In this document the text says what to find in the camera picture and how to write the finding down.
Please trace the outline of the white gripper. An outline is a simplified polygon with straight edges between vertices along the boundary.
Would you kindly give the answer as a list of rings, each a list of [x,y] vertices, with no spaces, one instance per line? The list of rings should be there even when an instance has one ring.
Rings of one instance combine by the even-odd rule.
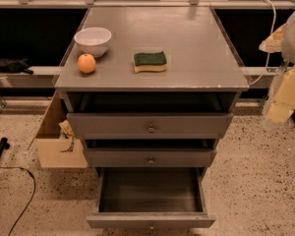
[[[280,52],[295,65],[295,11],[286,24],[277,28],[259,45],[266,53]],[[265,108],[265,118],[273,124],[287,121],[295,110],[295,66],[280,79],[280,84]]]

